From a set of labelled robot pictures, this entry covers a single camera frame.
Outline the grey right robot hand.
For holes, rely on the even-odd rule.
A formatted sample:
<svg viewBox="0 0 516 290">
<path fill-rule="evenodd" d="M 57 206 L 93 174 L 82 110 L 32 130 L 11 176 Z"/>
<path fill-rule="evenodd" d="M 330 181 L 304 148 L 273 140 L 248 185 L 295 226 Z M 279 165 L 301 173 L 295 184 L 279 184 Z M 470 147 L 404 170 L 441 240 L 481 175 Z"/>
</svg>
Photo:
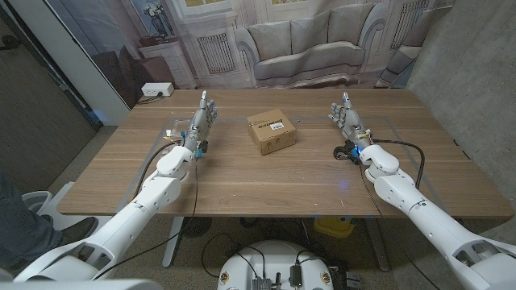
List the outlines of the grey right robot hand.
<svg viewBox="0 0 516 290">
<path fill-rule="evenodd" d="M 358 153 L 372 144 L 371 132 L 353 108 L 347 92 L 343 92 L 342 105 L 331 104 L 331 113 L 328 118 L 342 131 L 343 137 L 355 145 Z"/>
</svg>

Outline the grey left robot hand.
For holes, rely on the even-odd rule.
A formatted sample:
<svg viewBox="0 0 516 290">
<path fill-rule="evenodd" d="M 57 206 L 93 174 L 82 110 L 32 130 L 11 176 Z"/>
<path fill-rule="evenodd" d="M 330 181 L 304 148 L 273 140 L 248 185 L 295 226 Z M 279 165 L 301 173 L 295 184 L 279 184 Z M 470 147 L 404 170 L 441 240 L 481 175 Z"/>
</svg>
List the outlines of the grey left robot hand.
<svg viewBox="0 0 516 290">
<path fill-rule="evenodd" d="M 185 134 L 183 146 L 191 151 L 196 151 L 198 144 L 206 141 L 210 128 L 218 116 L 213 100 L 207 99 L 207 92 L 202 92 L 199 107 L 193 115 Z"/>
</svg>

